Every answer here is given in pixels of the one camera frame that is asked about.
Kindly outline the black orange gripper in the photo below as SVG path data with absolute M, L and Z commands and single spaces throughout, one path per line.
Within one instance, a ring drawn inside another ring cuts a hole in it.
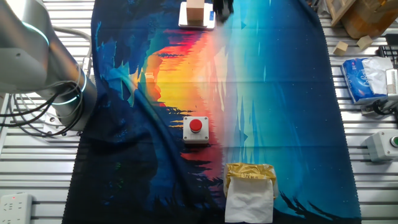
M 226 22 L 229 19 L 231 13 L 234 12 L 233 2 L 234 0 L 213 0 L 213 10 L 216 12 L 217 22 Z

